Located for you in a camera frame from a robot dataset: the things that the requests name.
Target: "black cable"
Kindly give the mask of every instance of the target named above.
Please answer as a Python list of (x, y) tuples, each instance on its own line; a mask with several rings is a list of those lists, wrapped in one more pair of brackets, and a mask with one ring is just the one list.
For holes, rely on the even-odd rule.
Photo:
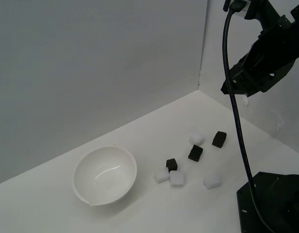
[(268, 226), (267, 223), (265, 222), (265, 220), (263, 218), (263, 215), (262, 215), (262, 213), (261, 213), (261, 211), (258, 207), (257, 201), (256, 201), (254, 181), (253, 181), (253, 177), (252, 177), (252, 173), (251, 173), (251, 169), (250, 169), (250, 165), (249, 165), (249, 161), (248, 161), (248, 156), (247, 156), (247, 152), (246, 152), (245, 143), (244, 143), (243, 136), (242, 136), (240, 116), (239, 116), (239, 112), (238, 112), (238, 107), (237, 107), (235, 94), (233, 92), (232, 80), (231, 80), (230, 74), (229, 74), (230, 69), (229, 69), (228, 54), (227, 54), (227, 36), (228, 36), (229, 24), (230, 24), (231, 18), (232, 18), (234, 13), (235, 13), (234, 9), (229, 10), (229, 12), (227, 14), (227, 17), (226, 17), (226, 21), (225, 21), (225, 25), (224, 25), (224, 33), (223, 33), (223, 64), (224, 64), (224, 71), (225, 71), (225, 77), (226, 77), (226, 85), (227, 85), (227, 89), (228, 89), (228, 92), (229, 92), (229, 96), (231, 98), (231, 103), (232, 103), (232, 108), (233, 108), (233, 116), (234, 116), (234, 119), (235, 119), (237, 136), (238, 136), (238, 141), (239, 141), (239, 147), (240, 147), (243, 163), (244, 163), (246, 173), (247, 173), (247, 177), (248, 177), (248, 181), (249, 181), (249, 187), (250, 187), (250, 192), (251, 192), (251, 196), (252, 196), (252, 201), (253, 201), (255, 210), (256, 210), (258, 216), (260, 217), (262, 223), (272, 233), (275, 233), (271, 229), (271, 227)]

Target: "cube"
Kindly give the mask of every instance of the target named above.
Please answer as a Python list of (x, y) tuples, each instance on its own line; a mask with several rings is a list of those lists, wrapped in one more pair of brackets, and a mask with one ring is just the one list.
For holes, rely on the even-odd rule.
[(190, 153), (188, 155), (188, 158), (195, 161), (195, 162), (198, 162), (202, 152), (203, 152), (203, 148), (194, 145), (192, 150), (190, 151)]
[(184, 174), (180, 171), (170, 171), (170, 183), (173, 186), (183, 186)]
[(218, 148), (222, 148), (226, 140), (226, 136), (226, 133), (218, 131), (213, 139), (212, 145)]
[(192, 145), (200, 146), (204, 142), (204, 135), (201, 131), (194, 131), (189, 136), (189, 142)]
[(168, 159), (166, 167), (168, 168), (169, 172), (176, 171), (178, 169), (177, 161), (175, 161), (175, 159)]
[(155, 179), (156, 179), (157, 183), (162, 183), (162, 182), (168, 181), (170, 179), (170, 174), (169, 174), (168, 168), (164, 167), (164, 168), (158, 170), (155, 173)]
[(203, 179), (203, 184), (208, 190), (218, 188), (222, 186), (222, 179), (219, 174), (213, 173)]

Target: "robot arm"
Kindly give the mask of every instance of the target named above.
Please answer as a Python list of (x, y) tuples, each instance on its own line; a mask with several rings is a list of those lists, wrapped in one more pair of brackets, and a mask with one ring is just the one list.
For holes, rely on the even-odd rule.
[[(260, 21), (263, 31), (240, 61), (230, 70), (235, 94), (251, 96), (268, 91), (287, 75), (299, 58), (299, 5), (291, 11), (295, 21), (279, 16), (268, 0), (247, 0), (245, 19)], [(226, 0), (228, 11), (231, 0)], [(224, 82), (221, 91), (228, 94)]]

